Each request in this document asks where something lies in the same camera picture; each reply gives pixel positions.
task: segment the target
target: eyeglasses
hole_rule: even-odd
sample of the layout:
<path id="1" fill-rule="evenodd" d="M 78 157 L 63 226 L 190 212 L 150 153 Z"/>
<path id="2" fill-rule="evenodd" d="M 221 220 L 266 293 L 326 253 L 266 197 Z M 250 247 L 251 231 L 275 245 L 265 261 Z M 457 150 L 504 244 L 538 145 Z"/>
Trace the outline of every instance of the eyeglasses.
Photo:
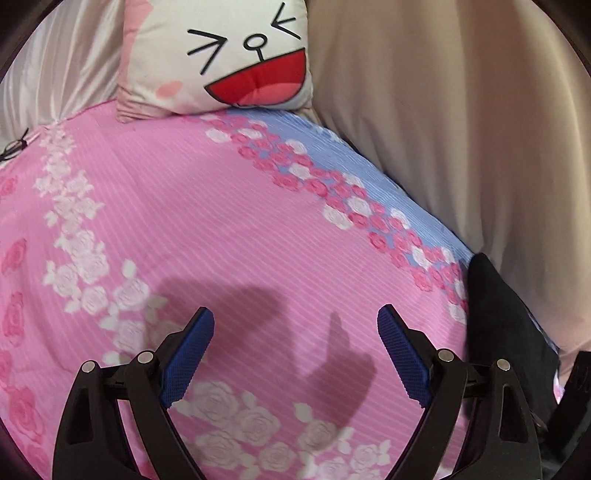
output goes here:
<path id="1" fill-rule="evenodd" d="M 37 137 L 37 135 L 34 135 L 29 140 L 25 140 L 25 137 L 28 133 L 29 129 L 27 128 L 21 138 L 10 142 L 6 147 L 4 147 L 4 151 L 0 153 L 0 164 L 15 158 L 19 153 L 27 148 L 30 142 L 32 142 Z"/>

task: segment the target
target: beige fabric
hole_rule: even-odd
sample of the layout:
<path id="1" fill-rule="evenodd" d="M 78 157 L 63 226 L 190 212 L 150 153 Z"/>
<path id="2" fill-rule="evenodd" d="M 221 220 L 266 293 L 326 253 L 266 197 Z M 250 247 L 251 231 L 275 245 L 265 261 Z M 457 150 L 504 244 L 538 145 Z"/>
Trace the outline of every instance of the beige fabric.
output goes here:
<path id="1" fill-rule="evenodd" d="M 530 0 L 309 0 L 314 107 L 591 349 L 591 79 Z"/>
<path id="2" fill-rule="evenodd" d="M 64 0 L 0 83 L 0 149 L 24 130 L 114 97 L 125 0 Z"/>

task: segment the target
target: beige curtain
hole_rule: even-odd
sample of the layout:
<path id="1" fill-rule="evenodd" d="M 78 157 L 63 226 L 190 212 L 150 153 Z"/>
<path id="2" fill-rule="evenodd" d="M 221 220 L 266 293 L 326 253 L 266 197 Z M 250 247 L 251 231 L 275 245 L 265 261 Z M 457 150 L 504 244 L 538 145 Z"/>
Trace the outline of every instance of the beige curtain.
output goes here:
<path id="1" fill-rule="evenodd" d="M 591 79 L 531 0 L 309 0 L 314 110 L 591 349 Z"/>

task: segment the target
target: cartoon eye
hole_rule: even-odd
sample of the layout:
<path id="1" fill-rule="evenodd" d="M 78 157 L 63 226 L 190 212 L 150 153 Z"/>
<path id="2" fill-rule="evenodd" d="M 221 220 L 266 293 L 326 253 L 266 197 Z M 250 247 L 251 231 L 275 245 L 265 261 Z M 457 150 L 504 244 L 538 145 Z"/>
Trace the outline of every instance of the cartoon eye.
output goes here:
<path id="1" fill-rule="evenodd" d="M 220 53 L 220 50 L 226 44 L 228 39 L 226 37 L 221 37 L 219 35 L 216 35 L 215 33 L 202 32 L 201 30 L 189 29 L 189 30 L 187 30 L 187 33 L 190 33 L 191 35 L 200 35 L 201 37 L 211 38 L 213 40 L 211 43 L 208 43 L 207 45 L 204 45 L 203 47 L 195 48 L 194 50 L 190 50 L 187 52 L 187 55 L 191 56 L 191 55 L 194 55 L 200 51 L 207 50 L 208 48 L 216 47 L 216 49 L 214 50 L 212 55 L 209 57 L 209 60 L 207 61 L 207 63 L 201 69 L 200 74 L 205 75 L 205 72 L 208 70 L 208 68 L 210 67 L 210 65 L 214 61 L 215 57 L 217 57 L 217 54 Z"/>
<path id="2" fill-rule="evenodd" d="M 281 30 L 282 32 L 287 33 L 288 35 L 291 35 L 292 37 L 297 38 L 298 40 L 301 40 L 301 37 L 297 33 L 293 33 L 291 30 L 287 30 L 285 27 L 283 27 L 283 25 L 285 25 L 286 23 L 295 22 L 297 20 L 296 17 L 286 18 L 285 20 L 279 20 L 284 8 L 285 2 L 282 2 L 281 6 L 279 7 L 279 11 L 277 12 L 277 15 L 275 15 L 273 22 L 271 22 L 271 26 L 273 28 L 276 28 L 277 30 Z"/>

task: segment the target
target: pink rose pattern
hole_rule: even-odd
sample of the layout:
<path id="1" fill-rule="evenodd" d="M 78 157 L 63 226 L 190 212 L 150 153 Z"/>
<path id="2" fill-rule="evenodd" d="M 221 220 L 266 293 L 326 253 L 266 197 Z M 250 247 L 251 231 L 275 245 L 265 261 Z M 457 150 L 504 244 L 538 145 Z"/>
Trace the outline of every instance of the pink rose pattern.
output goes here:
<path id="1" fill-rule="evenodd" d="M 16 177 L 0 178 L 0 199 L 14 193 L 16 186 Z M 26 256 L 27 240 L 24 238 L 12 243 L 4 254 L 0 249 L 0 273 L 8 275 L 19 270 Z M 11 434 L 33 468 L 42 476 L 49 476 L 50 460 L 42 446 L 46 429 L 35 406 L 35 394 L 29 387 L 17 385 L 13 372 L 15 358 L 18 358 L 15 352 L 25 339 L 26 298 L 22 292 L 13 291 L 7 299 L 0 299 L 0 305 L 4 305 L 0 313 L 0 338 L 7 340 L 0 343 L 0 390 L 8 394 Z"/>
<path id="2" fill-rule="evenodd" d="M 26 253 L 27 241 L 24 238 L 14 242 L 2 259 L 2 267 L 0 267 L 2 275 L 6 275 L 9 270 L 17 270 L 25 260 Z"/>
<path id="3" fill-rule="evenodd" d="M 425 292 L 438 291 L 447 301 L 467 311 L 467 302 L 458 296 L 454 287 L 455 281 L 463 280 L 460 265 L 448 263 L 441 247 L 427 245 L 415 230 L 405 228 L 398 218 L 387 215 L 386 206 L 372 199 L 365 188 L 349 185 L 339 171 L 314 165 L 307 154 L 296 154 L 292 146 L 279 135 L 269 132 L 264 125 L 250 124 L 248 118 L 225 111 L 216 115 L 216 119 L 200 119 L 198 116 L 186 119 L 229 133 L 240 156 L 251 161 L 257 170 L 270 175 L 275 185 L 294 193 L 315 194 L 329 207 L 346 214 L 356 228 L 368 232 L 369 244 L 389 258 L 395 268 L 408 271 L 417 288 Z M 241 128 L 257 130 L 263 137 L 250 139 L 238 131 Z M 307 167 L 314 178 L 301 180 L 296 177 L 289 171 L 293 164 Z M 350 208 L 347 199 L 354 196 L 369 203 L 371 216 L 361 215 Z M 417 248 L 423 251 L 425 259 L 431 264 L 427 269 L 413 258 L 413 249 Z"/>

